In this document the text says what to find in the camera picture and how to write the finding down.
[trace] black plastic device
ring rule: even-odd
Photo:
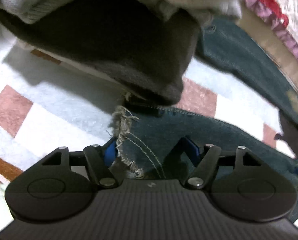
[[[246,147],[205,146],[185,182],[119,181],[106,147],[60,147],[12,181],[5,198],[15,220],[0,239],[298,239],[288,220],[296,189]],[[225,166],[232,172],[219,177]]]

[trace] circular indentation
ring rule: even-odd
[[[245,198],[265,200],[274,195],[275,187],[262,179],[248,179],[239,184],[238,192]]]
[[[100,179],[100,184],[102,186],[111,187],[115,184],[116,180],[113,178],[102,178]]]
[[[188,184],[190,184],[191,186],[194,186],[194,187],[199,187],[203,184],[203,179],[193,177],[193,178],[188,179]]]
[[[66,185],[59,179],[39,179],[28,186],[28,192],[35,198],[54,198],[66,189]]]

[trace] ribbed black surface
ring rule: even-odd
[[[217,211],[202,191],[184,189],[178,180],[125,180],[103,190],[90,207],[54,224],[14,221],[2,240],[100,239],[298,239],[288,220],[267,224],[237,221]]]

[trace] jeans stitching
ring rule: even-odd
[[[220,62],[225,63],[225,64],[227,64],[227,65],[232,65],[232,66],[234,66],[234,67],[237,67],[236,64],[234,64],[234,63],[232,63],[232,62],[230,62],[230,61],[227,61],[227,60],[223,60],[222,58],[218,57],[217,55],[215,55],[215,54],[213,54],[213,53],[211,53],[211,52],[209,52],[209,55],[212,56],[212,57],[213,57],[214,59],[216,59],[217,61],[220,61]],[[279,109],[282,109],[282,110],[283,110],[284,112],[286,112],[286,113],[290,113],[290,111],[287,110],[286,107],[283,106],[284,104],[281,102],[281,100],[280,100],[279,98],[277,98],[276,95],[270,95],[270,96],[273,98],[273,101],[278,102],[277,105],[279,105],[279,106],[276,105],[276,107],[278,107]],[[298,120],[295,120],[295,119],[298,119],[298,114],[297,114],[297,113],[294,112],[294,113],[292,114],[291,118],[293,118],[294,121],[298,123]]]
[[[231,42],[233,42],[236,45],[238,45],[241,49],[244,49],[245,51],[247,51],[251,57],[259,60],[259,57],[256,57],[254,55],[254,51],[251,51],[248,48],[242,46],[241,42],[238,41],[236,38],[234,38],[232,36],[229,36],[228,34],[224,33],[222,30],[219,30],[219,29],[217,29],[216,33],[219,33],[220,36],[222,36],[222,38],[230,40]]]
[[[161,178],[161,175],[160,175],[160,173],[159,173],[159,171],[158,171],[158,169],[157,169],[157,167],[156,167],[156,165],[155,165],[154,162],[150,159],[149,155],[142,149],[142,147],[139,146],[136,142],[132,141],[132,140],[131,140],[130,138],[128,138],[128,137],[126,137],[126,139],[129,140],[130,142],[132,142],[134,145],[136,145],[136,146],[137,146],[137,147],[138,147],[138,148],[139,148],[139,149],[146,155],[146,157],[147,157],[148,160],[152,163],[154,169],[155,169],[156,172],[158,173],[159,178],[162,179],[162,178]]]
[[[160,107],[160,106],[149,106],[149,105],[145,105],[145,104],[141,104],[141,106],[143,106],[143,107],[147,107],[147,108],[152,108],[152,109],[159,109],[159,110],[165,110],[165,111],[168,111],[168,112],[177,112],[177,113],[180,113],[180,114],[186,114],[186,115],[193,115],[193,116],[202,116],[202,117],[206,117],[206,116],[203,116],[203,115],[201,115],[201,114],[195,114],[195,113],[191,113],[191,112],[188,112],[188,111],[185,111],[185,110],[181,110],[181,109],[177,109],[177,108],[163,108],[163,107]],[[221,120],[218,120],[218,119],[215,119],[215,118],[213,118],[213,120],[215,120],[216,122],[218,122],[218,123],[220,123],[220,124],[222,124],[222,125],[225,125],[226,127],[229,127],[229,128],[231,128],[231,129],[233,129],[233,130],[235,130],[235,131],[238,131],[238,129],[239,130],[241,130],[240,128],[238,128],[238,127],[236,127],[236,126],[234,126],[234,125],[232,125],[232,124],[229,124],[229,123],[226,123],[226,122],[223,122],[223,121],[221,121]],[[245,136],[244,134],[241,134],[246,140],[248,140],[248,141],[251,141],[252,142],[252,140],[250,139],[250,138],[248,138],[247,136]],[[262,144],[260,144],[259,145],[262,149],[264,149],[264,150],[268,150],[266,147],[265,147],[265,145],[262,145]]]
[[[157,162],[159,163],[161,170],[162,170],[162,175],[163,177],[166,179],[166,175],[165,175],[165,171],[163,170],[162,164],[159,161],[159,158],[153,153],[153,151],[149,148],[149,146],[147,146],[140,138],[138,138],[137,136],[135,136],[133,133],[129,132],[131,135],[133,135],[136,139],[138,139],[150,152],[151,154],[155,157],[155,159],[157,160]]]
[[[117,106],[116,111],[113,113],[114,122],[116,123],[116,128],[114,129],[114,136],[116,136],[116,149],[118,151],[118,156],[121,157],[121,161],[130,168],[130,171],[137,174],[137,178],[143,177],[143,169],[139,168],[135,161],[131,161],[123,153],[123,144],[131,129],[131,120],[139,120],[138,117],[133,116],[132,113],[126,109],[124,106]]]

